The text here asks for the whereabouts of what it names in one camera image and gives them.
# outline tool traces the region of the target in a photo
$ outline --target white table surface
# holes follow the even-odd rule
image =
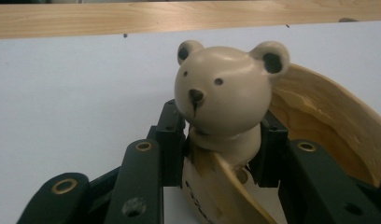
[[[178,33],[0,40],[0,224],[15,223],[50,178],[118,167],[174,98],[176,49],[251,50],[282,42],[291,61],[352,91],[381,115],[381,21]],[[165,223],[197,223],[177,188]]]

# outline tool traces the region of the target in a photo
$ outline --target light wood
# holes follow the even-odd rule
[[[380,184],[381,117],[351,92],[293,64],[275,85],[270,109],[290,139],[318,142],[346,173]]]
[[[192,143],[190,150],[191,159],[184,162],[183,193],[201,223],[276,223],[218,153]]]
[[[381,20],[381,0],[149,2],[0,6],[0,39]]]
[[[270,110],[289,129],[289,139],[318,142],[349,175],[379,185],[381,118],[349,91],[292,64],[275,84]],[[218,153],[191,140],[182,190],[202,223],[275,223]]]

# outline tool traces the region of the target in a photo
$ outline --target bear ear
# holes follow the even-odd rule
[[[178,53],[176,54],[178,63],[182,64],[192,53],[203,48],[203,45],[196,40],[187,40],[182,42],[182,44],[179,45]]]
[[[289,52],[278,42],[262,42],[249,55],[255,60],[263,61],[264,69],[272,82],[284,76],[289,69]]]

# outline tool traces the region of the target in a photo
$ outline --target bear head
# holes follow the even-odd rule
[[[250,52],[204,48],[194,40],[177,52],[175,99],[179,113],[200,133],[243,133],[263,119],[272,85],[289,69],[289,54],[268,41]]]

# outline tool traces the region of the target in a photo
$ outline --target bear nose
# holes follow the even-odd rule
[[[194,89],[190,90],[189,94],[190,94],[190,100],[194,104],[200,103],[203,100],[203,97],[205,96],[202,91],[198,91]]]

